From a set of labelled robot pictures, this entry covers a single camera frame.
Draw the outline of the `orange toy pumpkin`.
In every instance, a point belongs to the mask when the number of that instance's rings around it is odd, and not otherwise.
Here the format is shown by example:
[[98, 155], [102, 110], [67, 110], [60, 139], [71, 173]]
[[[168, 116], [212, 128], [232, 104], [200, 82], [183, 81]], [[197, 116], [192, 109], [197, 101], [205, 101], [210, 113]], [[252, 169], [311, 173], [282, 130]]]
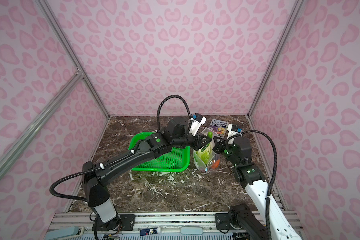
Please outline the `orange toy pumpkin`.
[[217, 159], [214, 161], [214, 163], [211, 165], [212, 169], [217, 169], [220, 165], [220, 159]]

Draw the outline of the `clear zip top bag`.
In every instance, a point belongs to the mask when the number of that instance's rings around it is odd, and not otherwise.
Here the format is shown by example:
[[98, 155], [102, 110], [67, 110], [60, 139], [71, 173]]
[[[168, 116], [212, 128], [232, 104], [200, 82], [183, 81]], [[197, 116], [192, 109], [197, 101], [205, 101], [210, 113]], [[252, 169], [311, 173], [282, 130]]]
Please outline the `clear zip top bag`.
[[194, 163], [200, 172], [212, 173], [217, 171], [220, 165], [220, 156], [213, 151], [215, 146], [213, 137], [218, 137], [218, 134], [209, 128], [204, 128], [201, 133], [211, 137], [212, 141], [204, 150], [193, 151]]

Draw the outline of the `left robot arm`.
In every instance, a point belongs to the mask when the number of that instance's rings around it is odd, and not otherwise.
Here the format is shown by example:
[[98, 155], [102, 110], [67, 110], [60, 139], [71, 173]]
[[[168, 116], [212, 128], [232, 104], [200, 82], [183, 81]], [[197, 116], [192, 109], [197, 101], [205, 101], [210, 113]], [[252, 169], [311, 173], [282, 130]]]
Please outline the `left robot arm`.
[[188, 120], [173, 118], [166, 127], [139, 140], [127, 152], [98, 164], [84, 164], [83, 189], [88, 206], [96, 213], [93, 230], [115, 230], [121, 222], [107, 189], [108, 184], [134, 167], [170, 153], [173, 148], [200, 150], [206, 147], [211, 138], [198, 132], [206, 120], [198, 113]]

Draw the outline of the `green cabbage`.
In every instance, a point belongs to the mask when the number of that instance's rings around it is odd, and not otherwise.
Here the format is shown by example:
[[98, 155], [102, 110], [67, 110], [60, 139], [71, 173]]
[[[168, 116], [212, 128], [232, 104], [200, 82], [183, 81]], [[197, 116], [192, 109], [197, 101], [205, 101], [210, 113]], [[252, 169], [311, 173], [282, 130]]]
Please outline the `green cabbage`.
[[209, 168], [210, 163], [213, 161], [215, 157], [215, 152], [213, 151], [212, 144], [208, 144], [201, 150], [194, 151], [194, 162], [195, 165], [201, 169], [205, 170]]

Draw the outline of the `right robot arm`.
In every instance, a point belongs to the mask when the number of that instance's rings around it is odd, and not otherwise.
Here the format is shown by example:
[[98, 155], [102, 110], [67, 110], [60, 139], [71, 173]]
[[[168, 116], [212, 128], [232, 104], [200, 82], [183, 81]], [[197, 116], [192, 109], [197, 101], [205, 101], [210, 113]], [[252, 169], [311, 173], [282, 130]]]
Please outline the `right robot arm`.
[[301, 236], [293, 229], [272, 195], [271, 183], [266, 181], [262, 171], [252, 162], [250, 140], [238, 136], [229, 140], [214, 137], [213, 151], [226, 157], [233, 164], [235, 180], [254, 202], [262, 224], [248, 206], [230, 207], [230, 225], [245, 230], [252, 240], [300, 240]]

